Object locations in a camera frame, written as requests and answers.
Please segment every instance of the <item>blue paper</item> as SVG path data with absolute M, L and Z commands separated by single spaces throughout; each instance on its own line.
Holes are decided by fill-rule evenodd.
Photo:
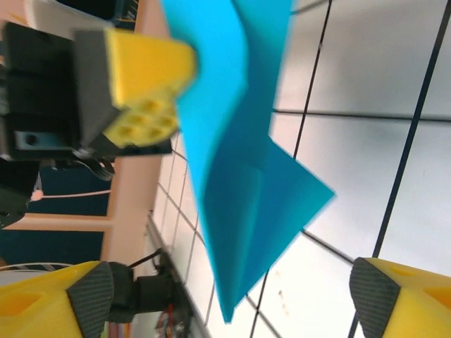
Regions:
M 163 0 L 199 74 L 178 102 L 222 314 L 332 198 L 268 136 L 291 0 Z

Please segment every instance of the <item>wire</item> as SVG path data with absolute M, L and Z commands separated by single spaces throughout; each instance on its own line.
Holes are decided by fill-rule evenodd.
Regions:
M 131 269 L 136 268 L 137 266 L 139 266 L 139 265 L 141 265 L 141 264 L 153 259 L 154 257 L 157 257 L 162 252 L 163 252 L 163 250 L 161 248 L 157 249 L 154 253 L 151 253 L 147 257 L 141 258 L 140 260 L 134 262 L 133 264 L 130 264 L 128 267 L 131 268 Z
M 100 158 L 99 160 L 76 160 L 75 162 L 84 165 L 91 170 L 91 173 L 94 174 L 94 176 L 103 181 L 111 181 L 116 174 L 111 162 L 104 158 Z

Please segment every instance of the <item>yellow block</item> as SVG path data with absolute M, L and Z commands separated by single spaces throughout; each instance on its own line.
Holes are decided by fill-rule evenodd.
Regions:
M 385 338 L 451 337 L 451 278 L 377 258 L 373 266 L 401 286 Z
M 66 289 L 98 264 L 74 265 L 0 287 L 0 337 L 81 338 Z
M 104 132 L 116 146 L 147 146 L 178 129 L 175 98 L 196 73 L 195 52 L 171 39 L 106 30 L 110 93 L 124 111 Z

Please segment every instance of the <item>yellow 3d-printed part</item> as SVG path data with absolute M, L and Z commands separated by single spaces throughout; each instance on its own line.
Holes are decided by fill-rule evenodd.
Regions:
M 0 287 L 1 338 L 81 338 L 67 288 L 99 262 L 88 262 Z
M 377 258 L 356 261 L 351 295 L 366 337 L 451 337 L 450 277 Z
M 123 111 L 104 131 L 116 146 L 146 146 L 178 129 L 175 98 L 196 72 L 195 52 L 171 39 L 106 30 L 110 93 Z

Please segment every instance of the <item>black rubber pad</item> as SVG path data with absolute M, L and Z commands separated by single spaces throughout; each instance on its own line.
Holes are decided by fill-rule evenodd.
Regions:
M 381 338 L 395 307 L 401 287 L 366 259 L 354 261 L 351 297 L 366 338 Z
M 101 262 L 66 290 L 83 338 L 99 338 L 113 300 L 113 275 Z

